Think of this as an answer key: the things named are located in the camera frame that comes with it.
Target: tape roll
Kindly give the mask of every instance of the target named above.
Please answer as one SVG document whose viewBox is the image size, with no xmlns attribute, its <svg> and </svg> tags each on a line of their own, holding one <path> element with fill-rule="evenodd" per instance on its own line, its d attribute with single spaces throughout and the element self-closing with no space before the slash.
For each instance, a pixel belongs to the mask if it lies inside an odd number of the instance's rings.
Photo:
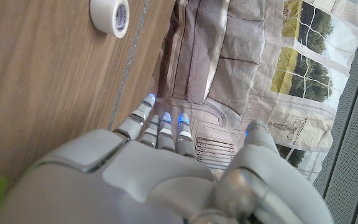
<svg viewBox="0 0 358 224">
<path fill-rule="evenodd" d="M 90 11 L 93 25 L 98 30 L 124 37 L 129 23 L 127 0 L 91 0 Z"/>
</svg>

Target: robot finger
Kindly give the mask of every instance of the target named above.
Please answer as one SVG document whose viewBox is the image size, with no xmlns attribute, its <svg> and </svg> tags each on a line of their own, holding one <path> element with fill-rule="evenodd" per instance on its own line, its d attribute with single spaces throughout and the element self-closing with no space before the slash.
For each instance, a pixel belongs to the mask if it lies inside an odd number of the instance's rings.
<svg viewBox="0 0 358 224">
<path fill-rule="evenodd" d="M 157 143 L 158 127 L 160 126 L 160 118 L 154 115 L 149 123 L 149 126 L 140 137 L 139 141 L 151 147 L 155 147 Z"/>
<path fill-rule="evenodd" d="M 172 140 L 171 115 L 167 112 L 163 114 L 160 122 L 157 149 L 166 149 L 175 152 L 175 146 L 173 145 Z"/>
<path fill-rule="evenodd" d="M 182 113 L 178 118 L 177 142 L 175 148 L 178 154 L 196 158 L 195 146 L 191 139 L 189 117 L 186 113 Z"/>
<path fill-rule="evenodd" d="M 144 122 L 149 117 L 150 111 L 155 103 L 153 94 L 147 95 L 140 105 L 134 110 L 114 132 L 125 135 L 128 139 L 136 139 L 142 129 Z"/>
</svg>

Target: fingertip light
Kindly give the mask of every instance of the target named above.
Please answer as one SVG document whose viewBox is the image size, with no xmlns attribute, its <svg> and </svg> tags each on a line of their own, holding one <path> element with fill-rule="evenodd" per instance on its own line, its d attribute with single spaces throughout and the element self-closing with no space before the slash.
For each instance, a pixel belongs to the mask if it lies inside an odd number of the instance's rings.
<svg viewBox="0 0 358 224">
<path fill-rule="evenodd" d="M 155 100 L 155 95 L 153 93 L 149 93 L 149 96 L 151 96 L 151 98 Z"/>
</svg>

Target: wood grain surface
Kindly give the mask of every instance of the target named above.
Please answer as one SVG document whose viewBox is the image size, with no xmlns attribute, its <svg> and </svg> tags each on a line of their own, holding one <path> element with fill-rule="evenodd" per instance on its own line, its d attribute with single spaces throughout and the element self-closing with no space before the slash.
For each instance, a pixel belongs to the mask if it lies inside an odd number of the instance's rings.
<svg viewBox="0 0 358 224">
<path fill-rule="evenodd" d="M 174 2 L 149 2 L 113 127 L 147 93 Z M 49 151 L 108 127 L 145 0 L 129 0 L 123 39 L 94 28 L 89 3 L 0 0 L 0 175 L 10 186 Z"/>
</svg>

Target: metallic gray part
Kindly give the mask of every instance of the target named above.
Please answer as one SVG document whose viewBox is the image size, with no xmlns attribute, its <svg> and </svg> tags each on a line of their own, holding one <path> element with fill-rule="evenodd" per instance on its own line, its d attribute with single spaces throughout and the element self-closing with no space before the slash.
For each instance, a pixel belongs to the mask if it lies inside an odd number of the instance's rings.
<svg viewBox="0 0 358 224">
<path fill-rule="evenodd" d="M 166 149 L 168 151 L 175 152 L 175 146 L 173 145 L 172 135 L 160 132 L 158 134 L 156 149 Z"/>
<path fill-rule="evenodd" d="M 144 132 L 157 136 L 158 126 L 150 122 L 149 127 L 147 127 L 147 129 Z"/>
<path fill-rule="evenodd" d="M 142 122 L 144 123 L 147 117 L 149 117 L 151 109 L 152 107 L 150 107 L 149 105 L 146 105 L 145 103 L 140 103 L 140 105 L 136 108 L 136 110 L 132 112 L 132 114 L 142 118 Z"/>
<path fill-rule="evenodd" d="M 254 211 L 254 215 L 262 223 L 304 224 L 299 216 L 271 190 Z"/>
<path fill-rule="evenodd" d="M 239 168 L 256 173 L 304 223 L 333 223 L 327 205 L 317 190 L 273 150 L 245 145 L 227 167 L 221 181 Z"/>
<path fill-rule="evenodd" d="M 136 139 L 142 129 L 143 124 L 132 119 L 126 118 L 114 132 L 119 132 L 129 139 Z"/>
<path fill-rule="evenodd" d="M 190 127 L 186 123 L 178 123 L 177 137 L 186 136 L 191 139 Z"/>
<path fill-rule="evenodd" d="M 209 209 L 194 216 L 190 224 L 237 224 L 234 219 L 229 219 L 222 212 L 216 209 Z"/>
<path fill-rule="evenodd" d="M 150 121 L 150 123 L 154 123 L 157 126 L 160 125 L 160 118 L 158 117 L 158 115 L 153 115 L 152 120 Z"/>
<path fill-rule="evenodd" d="M 121 147 L 127 138 L 125 136 L 99 129 L 86 133 L 47 154 L 35 167 L 45 163 L 64 164 L 82 172 L 91 172 Z"/>
<path fill-rule="evenodd" d="M 147 96 L 144 98 L 143 102 L 146 102 L 146 103 L 148 103 L 151 107 L 153 107 L 153 106 L 154 106 L 154 103 L 155 103 L 155 96 L 149 94 L 149 95 L 147 95 Z"/>
<path fill-rule="evenodd" d="M 157 142 L 157 137 L 153 134 L 144 133 L 142 137 L 140 137 L 139 142 L 146 144 L 150 147 L 155 147 L 155 143 Z"/>
<path fill-rule="evenodd" d="M 176 152 L 179 155 L 192 155 L 194 158 L 196 157 L 196 149 L 191 141 L 191 139 L 179 136 L 176 143 Z"/>
<path fill-rule="evenodd" d="M 141 143 L 144 143 L 146 145 L 149 145 L 150 147 L 155 147 L 157 143 L 157 134 L 158 134 L 158 126 L 150 122 L 149 127 L 144 131 L 142 137 L 140 137 L 139 141 Z"/>
<path fill-rule="evenodd" d="M 259 119 L 251 121 L 246 129 L 246 136 L 244 145 L 264 146 L 279 155 L 269 129 L 263 121 Z"/>
<path fill-rule="evenodd" d="M 172 136 L 171 123 L 162 120 L 160 126 L 158 127 L 158 131 L 159 133 L 165 133 Z"/>
<path fill-rule="evenodd" d="M 0 223 L 183 224 L 177 212 L 151 202 L 138 203 L 105 183 L 104 167 L 90 174 L 55 164 L 35 168 L 0 204 Z"/>
<path fill-rule="evenodd" d="M 175 177 L 214 181 L 204 164 L 175 153 L 152 149 L 136 141 L 126 144 L 102 173 L 106 183 L 124 190 L 139 203 L 144 203 L 158 184 Z"/>
<path fill-rule="evenodd" d="M 249 217 L 264 200 L 269 187 L 247 169 L 232 171 L 216 188 L 216 201 L 230 217 Z"/>
<path fill-rule="evenodd" d="M 166 149 L 175 152 L 175 145 L 172 139 L 171 115 L 164 112 L 160 122 L 156 149 Z"/>
</svg>

